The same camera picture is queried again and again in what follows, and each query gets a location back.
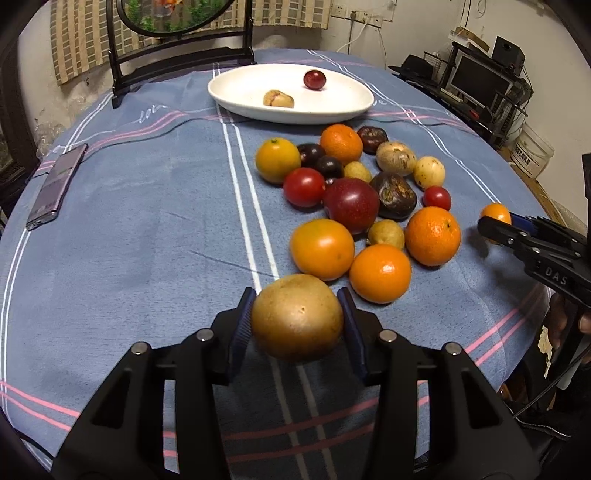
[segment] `black hat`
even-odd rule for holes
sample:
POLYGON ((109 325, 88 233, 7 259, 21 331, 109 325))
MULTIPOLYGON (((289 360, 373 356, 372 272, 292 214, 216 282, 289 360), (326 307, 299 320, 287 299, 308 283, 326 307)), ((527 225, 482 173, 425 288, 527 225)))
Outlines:
POLYGON ((417 57, 416 55, 409 55, 400 67, 389 67, 391 70, 398 72, 400 78, 403 80, 418 80, 419 82, 431 82, 433 77, 433 65, 427 60, 417 57))

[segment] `blue tablecloth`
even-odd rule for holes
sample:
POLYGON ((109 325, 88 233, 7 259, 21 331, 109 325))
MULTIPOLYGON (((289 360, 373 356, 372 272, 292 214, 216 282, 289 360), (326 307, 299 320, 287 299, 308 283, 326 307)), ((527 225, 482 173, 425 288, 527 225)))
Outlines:
MULTIPOLYGON (((256 60, 359 80, 376 102, 352 127, 380 126, 417 156, 444 162, 463 231, 459 252, 438 270, 415 265, 408 293, 389 306, 356 299, 414 343, 461 343, 500 386, 531 344, 548 295, 508 249, 484 242, 475 225, 484 205, 496 201, 542 215, 532 194, 465 124, 388 72, 312 50, 257 51, 256 60)), ((259 290, 296 272, 290 234, 322 215, 286 204, 280 190, 259 178, 253 157, 269 137, 311 142, 323 127, 267 124, 219 109, 206 86, 220 70, 144 85, 117 110, 110 95, 102 96, 57 140, 8 222, 0 244, 2 406, 15 427, 52 453, 131 344, 179 342, 235 307, 246 286, 259 290), (58 219, 27 232, 44 175, 81 142, 90 147, 58 219)), ((373 159, 362 161, 377 172, 373 159)), ((346 284, 341 278, 332 288, 346 284)), ((378 390, 362 388, 342 345, 296 367, 269 359, 251 342, 236 382, 215 394, 235 478, 360 478, 378 390)), ((423 453, 426 385, 419 404, 417 453, 423 453)), ((167 467, 174 469, 171 390, 164 420, 167 467)))

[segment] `tangerine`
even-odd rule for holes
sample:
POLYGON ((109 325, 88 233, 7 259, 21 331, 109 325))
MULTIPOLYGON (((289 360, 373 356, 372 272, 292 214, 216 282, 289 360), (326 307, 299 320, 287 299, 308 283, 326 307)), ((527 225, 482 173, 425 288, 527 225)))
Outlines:
POLYGON ((416 261, 427 267, 438 267, 456 254, 462 231, 447 210, 425 207, 408 221, 404 239, 408 252, 416 261))
POLYGON ((347 125, 334 124, 324 129, 320 146, 326 154, 339 160, 343 165, 361 158, 363 142, 355 130, 347 125))
POLYGON ((290 252, 302 273, 330 281, 347 273, 355 257, 355 243, 339 222, 319 218, 294 230, 290 252))
POLYGON ((377 244, 361 251, 349 271, 357 294, 373 303, 390 303, 408 290, 412 276, 410 260, 399 248, 377 244))
POLYGON ((508 223, 509 225, 511 224, 511 214, 507 207, 502 203, 491 203, 485 206, 480 213, 480 218, 484 216, 493 217, 501 222, 508 223))
POLYGON ((285 138, 270 138, 256 152, 255 165, 263 179, 282 184, 285 177, 301 167, 300 152, 285 138))

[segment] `cardboard box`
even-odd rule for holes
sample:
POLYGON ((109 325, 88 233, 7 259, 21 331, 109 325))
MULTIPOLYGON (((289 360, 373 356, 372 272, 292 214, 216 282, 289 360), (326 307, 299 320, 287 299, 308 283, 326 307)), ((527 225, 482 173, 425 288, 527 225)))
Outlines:
POLYGON ((454 34, 458 37, 464 37, 464 38, 467 38, 468 40, 473 41, 476 45, 478 45, 482 50, 484 50, 487 53, 491 49, 488 46, 488 43, 486 43, 480 37, 477 37, 476 34, 472 33, 467 28, 456 27, 456 31, 454 32, 454 34))

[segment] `label on bucket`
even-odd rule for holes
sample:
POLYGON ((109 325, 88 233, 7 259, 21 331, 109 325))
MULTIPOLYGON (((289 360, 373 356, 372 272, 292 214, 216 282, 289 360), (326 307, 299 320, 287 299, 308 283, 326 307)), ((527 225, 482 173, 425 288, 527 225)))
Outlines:
POLYGON ((544 169, 547 162, 541 162, 540 158, 535 158, 523 150, 519 143, 516 143, 511 153, 511 160, 523 170, 523 172, 532 179, 536 178, 544 169))

